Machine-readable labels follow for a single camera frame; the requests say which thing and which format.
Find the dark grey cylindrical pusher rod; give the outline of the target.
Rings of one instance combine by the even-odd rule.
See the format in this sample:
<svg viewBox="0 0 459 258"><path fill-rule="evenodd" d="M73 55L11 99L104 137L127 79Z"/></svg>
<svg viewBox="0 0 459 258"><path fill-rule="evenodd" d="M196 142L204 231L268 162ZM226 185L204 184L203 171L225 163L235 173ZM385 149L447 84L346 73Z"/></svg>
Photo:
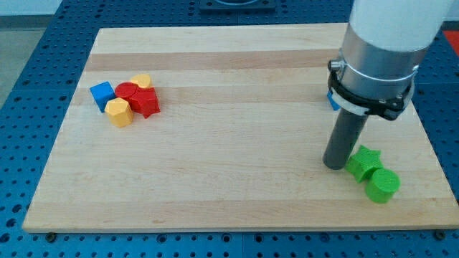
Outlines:
<svg viewBox="0 0 459 258"><path fill-rule="evenodd" d="M355 115L341 109L323 154L323 163L330 169L342 169L359 139L368 115Z"/></svg>

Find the black end effector clamp ring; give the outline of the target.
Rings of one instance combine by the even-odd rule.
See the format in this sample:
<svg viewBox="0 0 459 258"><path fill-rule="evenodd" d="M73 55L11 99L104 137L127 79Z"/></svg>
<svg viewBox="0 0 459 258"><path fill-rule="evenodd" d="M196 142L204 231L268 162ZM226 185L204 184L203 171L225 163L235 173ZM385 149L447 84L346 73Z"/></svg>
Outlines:
<svg viewBox="0 0 459 258"><path fill-rule="evenodd" d="M414 76L417 68L407 77L395 80L384 80L375 77L369 77L356 71L352 66L347 64L343 59L333 59L328 61L328 91L332 91L333 99L340 108L349 111L355 115L378 115L386 120L395 120L411 101L415 91ZM343 83L346 71L351 75L351 86L357 86L357 89L350 89ZM385 90L390 87L402 85L400 93L390 94L388 97L382 97ZM358 90L370 90L370 93L376 93L374 96L365 96Z"/></svg>

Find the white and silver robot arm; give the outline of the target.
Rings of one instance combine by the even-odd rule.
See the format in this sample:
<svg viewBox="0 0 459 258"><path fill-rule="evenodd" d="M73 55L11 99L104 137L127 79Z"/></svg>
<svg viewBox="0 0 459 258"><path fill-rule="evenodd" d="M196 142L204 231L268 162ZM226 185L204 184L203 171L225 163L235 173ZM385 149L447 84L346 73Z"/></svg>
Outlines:
<svg viewBox="0 0 459 258"><path fill-rule="evenodd" d="M343 168L370 115L395 120L415 91L415 76L453 0L353 3L328 90L340 106L323 163Z"/></svg>

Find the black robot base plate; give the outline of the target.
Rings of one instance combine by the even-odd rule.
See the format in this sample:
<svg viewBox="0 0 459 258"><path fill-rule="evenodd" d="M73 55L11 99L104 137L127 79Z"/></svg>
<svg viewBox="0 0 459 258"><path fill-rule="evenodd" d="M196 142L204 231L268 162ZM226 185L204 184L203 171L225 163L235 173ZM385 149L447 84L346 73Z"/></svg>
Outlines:
<svg viewBox="0 0 459 258"><path fill-rule="evenodd" d="M275 0L199 0L199 9L215 11L274 11Z"/></svg>

